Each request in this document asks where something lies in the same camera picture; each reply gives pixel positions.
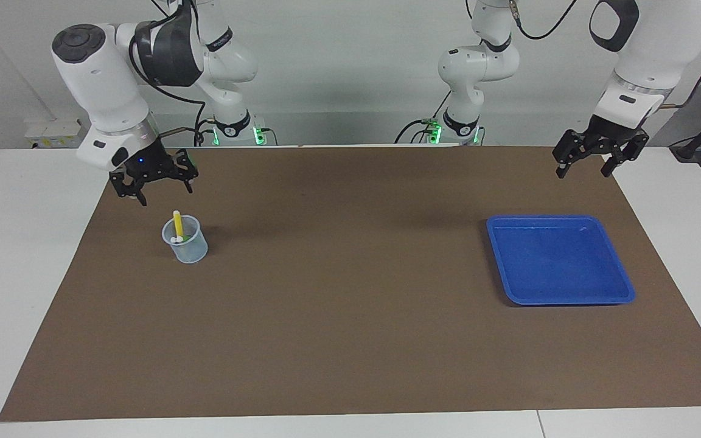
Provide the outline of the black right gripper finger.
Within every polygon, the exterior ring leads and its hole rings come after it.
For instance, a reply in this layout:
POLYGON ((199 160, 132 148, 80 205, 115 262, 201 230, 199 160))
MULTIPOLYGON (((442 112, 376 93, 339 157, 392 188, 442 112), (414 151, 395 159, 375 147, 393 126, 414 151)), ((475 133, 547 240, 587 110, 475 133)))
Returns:
POLYGON ((142 193, 145 182, 139 178, 133 178, 131 182, 126 182, 124 170, 110 172, 110 183, 119 198, 133 198, 138 200, 142 207, 147 207, 147 198, 142 193))
POLYGON ((173 155, 172 171, 172 179, 182 182, 187 192, 193 193, 193 182, 198 177, 198 169, 187 150, 178 150, 173 155))

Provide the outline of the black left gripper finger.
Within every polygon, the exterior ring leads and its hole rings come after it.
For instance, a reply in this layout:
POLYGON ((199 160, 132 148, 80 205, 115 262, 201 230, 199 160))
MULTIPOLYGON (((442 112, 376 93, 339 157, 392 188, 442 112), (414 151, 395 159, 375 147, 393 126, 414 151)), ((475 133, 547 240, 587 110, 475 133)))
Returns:
POLYGON ((553 149, 553 157, 557 162, 556 175, 565 178, 568 169, 588 156, 584 147, 585 136, 575 130, 566 130, 553 149))
POLYGON ((614 145, 611 149, 611 156, 601 167, 601 174, 609 178, 612 173, 626 161, 635 161, 650 139, 649 135, 635 135, 622 147, 614 145))

